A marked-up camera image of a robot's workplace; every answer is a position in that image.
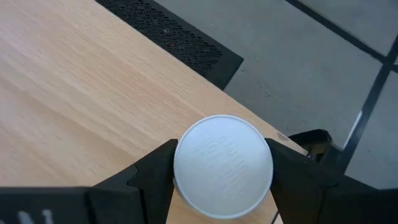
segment black floor stripe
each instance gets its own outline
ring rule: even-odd
[[[368,124],[369,118],[373,112],[374,107],[376,106],[377,100],[380,97],[381,91],[383,89],[384,84],[386,84],[387,78],[394,68],[393,63],[398,57],[398,36],[396,37],[390,52],[388,53],[386,60],[387,63],[383,64],[374,83],[371,88],[371,91],[366,98],[366,101],[362,107],[362,117],[360,117],[358,124],[353,129],[353,133],[351,137],[348,139],[347,145],[344,148],[343,153],[338,156],[336,160],[336,167],[342,172],[348,167],[348,164],[354,154],[356,147],[358,146],[359,140],[361,140],[363,131]]]
[[[370,56],[375,58],[376,60],[380,61],[381,63],[386,63],[386,57],[380,54],[378,51],[370,48],[364,42],[360,41],[358,38],[350,34],[349,32],[343,30],[338,25],[334,24],[332,21],[328,20],[327,18],[321,16],[319,13],[315,12],[313,9],[305,5],[304,3],[300,2],[299,0],[286,0],[291,5],[311,17],[315,19],[317,22],[325,26],[326,28],[333,31],[335,34],[339,35],[343,39],[347,40],[357,48],[361,49],[362,51],[368,53]]]
[[[271,222],[271,224],[274,224],[274,223],[275,223],[275,221],[276,221],[276,218],[278,217],[278,215],[279,215],[279,211],[277,211],[277,212],[276,212],[276,214],[275,214],[274,218],[272,219],[272,222]]]

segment gray floor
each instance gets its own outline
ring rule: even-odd
[[[157,2],[244,58],[227,94],[286,135],[322,128],[343,146],[378,61],[283,0]],[[398,0],[304,2],[382,54],[398,34]],[[389,83],[347,172],[379,188],[398,187],[398,77]]]

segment wooden table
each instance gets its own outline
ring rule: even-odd
[[[92,0],[3,0],[0,185],[95,185],[212,114],[275,128]],[[269,223],[268,194],[228,223]],[[175,194],[168,223],[219,223]]]

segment light wood surface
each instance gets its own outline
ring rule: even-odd
[[[282,222],[282,218],[280,217],[280,214],[278,214],[278,216],[276,217],[274,224],[284,224]]]
[[[212,114],[302,149],[92,0],[3,0],[0,185],[95,185]],[[224,223],[269,223],[272,195]],[[219,223],[175,194],[168,223]]]

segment white bottle cap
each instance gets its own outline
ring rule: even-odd
[[[247,121],[216,115],[195,123],[174,156],[180,196],[211,218],[232,219],[254,210],[272,182],[271,151]]]

